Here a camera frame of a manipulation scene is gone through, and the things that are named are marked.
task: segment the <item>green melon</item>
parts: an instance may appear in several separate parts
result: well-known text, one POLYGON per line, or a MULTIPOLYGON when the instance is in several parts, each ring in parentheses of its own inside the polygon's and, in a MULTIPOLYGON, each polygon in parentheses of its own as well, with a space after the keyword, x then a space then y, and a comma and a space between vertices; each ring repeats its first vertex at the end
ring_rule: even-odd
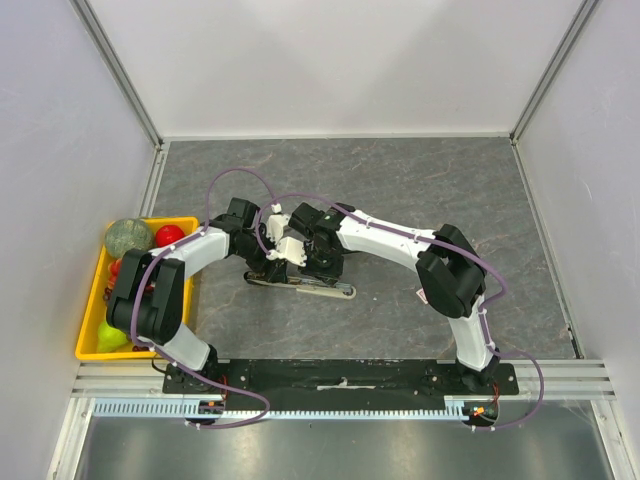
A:
POLYGON ((123 218, 113 222, 104 234, 104 246, 114 258, 121 258, 127 250, 153 248, 153 231, 138 218, 123 218))

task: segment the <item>red ball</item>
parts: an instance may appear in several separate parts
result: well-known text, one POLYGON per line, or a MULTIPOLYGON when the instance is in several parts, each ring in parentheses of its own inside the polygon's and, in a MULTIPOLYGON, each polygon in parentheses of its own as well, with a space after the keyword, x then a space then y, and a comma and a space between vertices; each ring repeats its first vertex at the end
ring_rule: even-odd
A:
POLYGON ((166 247, 184 238, 184 236, 184 232, 179 226, 165 225, 156 233, 156 245, 158 247, 166 247))

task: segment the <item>gray floor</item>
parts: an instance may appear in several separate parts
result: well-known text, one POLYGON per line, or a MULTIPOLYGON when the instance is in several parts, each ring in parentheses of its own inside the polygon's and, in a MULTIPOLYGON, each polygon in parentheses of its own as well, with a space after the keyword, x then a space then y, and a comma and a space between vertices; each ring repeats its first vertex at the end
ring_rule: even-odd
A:
MULTIPOLYGON (((203 220, 212 177, 251 167, 277 193, 319 193, 375 217, 419 228, 459 227, 506 277, 510 294, 489 318, 503 350, 573 358, 542 245, 505 138, 338 139, 176 142, 171 145, 155 216, 203 220)), ((264 188, 234 173, 216 185, 212 214, 232 196, 262 204, 264 188)), ((297 203, 283 206, 291 211, 297 203)), ((247 285, 239 258, 206 268, 192 322, 222 357, 454 358, 446 320, 419 301, 415 273, 363 254, 346 258, 353 301, 247 285)), ((495 291, 493 280, 489 291, 495 291)))
MULTIPOLYGON (((526 403, 502 402, 505 420, 526 403)), ((472 434, 423 421, 267 421, 198 432, 179 420, 94 418, 77 480, 613 479, 588 402, 472 434)))

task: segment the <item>gray marble surface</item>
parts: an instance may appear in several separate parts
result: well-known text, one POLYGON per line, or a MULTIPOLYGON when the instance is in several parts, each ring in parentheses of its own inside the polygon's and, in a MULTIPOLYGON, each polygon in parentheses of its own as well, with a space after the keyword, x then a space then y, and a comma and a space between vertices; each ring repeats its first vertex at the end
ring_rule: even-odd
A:
MULTIPOLYGON (((206 188, 230 166, 258 170, 277 193, 318 193, 411 227, 456 225, 509 283, 510 293, 489 312, 497 345, 573 358, 507 139, 174 142, 154 215, 203 220, 206 188)), ((232 196, 260 205, 269 198, 258 180, 232 173, 214 187, 212 216, 226 211, 232 196)), ((222 357, 455 357, 446 319, 420 302, 418 277, 405 267, 347 256, 342 281, 358 289, 351 301, 250 286, 242 279, 246 270, 240 258, 229 258, 196 278, 191 322, 222 357)), ((489 293, 497 290, 492 279, 487 283, 489 293)))

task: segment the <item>yellow tray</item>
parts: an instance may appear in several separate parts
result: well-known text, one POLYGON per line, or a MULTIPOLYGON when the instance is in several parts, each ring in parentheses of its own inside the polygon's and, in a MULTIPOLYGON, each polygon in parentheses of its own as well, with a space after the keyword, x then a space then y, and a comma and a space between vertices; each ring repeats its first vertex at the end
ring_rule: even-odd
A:
MULTIPOLYGON (((198 228, 198 219, 195 217, 159 217, 143 219, 153 233, 155 234, 160 227, 164 225, 177 225, 182 231, 189 235, 198 228)), ((102 247, 98 266, 93 277, 91 285, 91 293, 89 294, 89 302, 84 312, 82 320, 82 328, 76 345, 76 357, 82 361, 105 361, 105 360, 123 360, 136 358, 153 358, 153 352, 134 352, 133 344, 130 342, 114 352, 98 353, 98 326, 107 315, 107 305, 102 299, 104 289, 107 286, 107 280, 111 276, 109 273, 109 264, 115 259, 107 253, 107 249, 102 247)), ((191 294, 193 293, 193 277, 188 278, 184 284, 184 301, 182 303, 182 322, 187 323, 189 319, 189 310, 191 309, 191 294)))

